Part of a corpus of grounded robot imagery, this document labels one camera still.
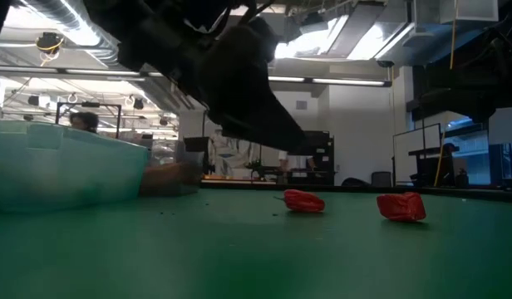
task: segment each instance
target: translucent plastic container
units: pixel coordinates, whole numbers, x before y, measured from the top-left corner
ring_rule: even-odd
[[[135,199],[147,149],[60,125],[0,121],[0,210]]]

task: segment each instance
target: table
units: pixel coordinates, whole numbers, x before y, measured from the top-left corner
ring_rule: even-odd
[[[0,214],[0,298],[512,298],[512,203],[424,195],[423,223],[393,223],[377,194],[300,214],[216,188]]]

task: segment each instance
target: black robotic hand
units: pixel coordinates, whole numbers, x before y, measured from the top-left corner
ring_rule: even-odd
[[[208,107],[224,135],[292,151],[304,134],[270,90],[267,64],[278,40],[256,17],[272,2],[257,7],[255,0],[85,0],[91,20],[121,42],[121,65],[156,68]],[[247,13],[223,32],[230,10],[239,5]]]

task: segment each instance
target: red pepper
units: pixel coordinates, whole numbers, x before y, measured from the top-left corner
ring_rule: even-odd
[[[315,194],[298,190],[286,190],[283,195],[286,206],[295,212],[316,213],[324,210],[324,200]]]
[[[377,197],[380,214],[392,221],[415,222],[426,217],[418,193],[386,194]]]

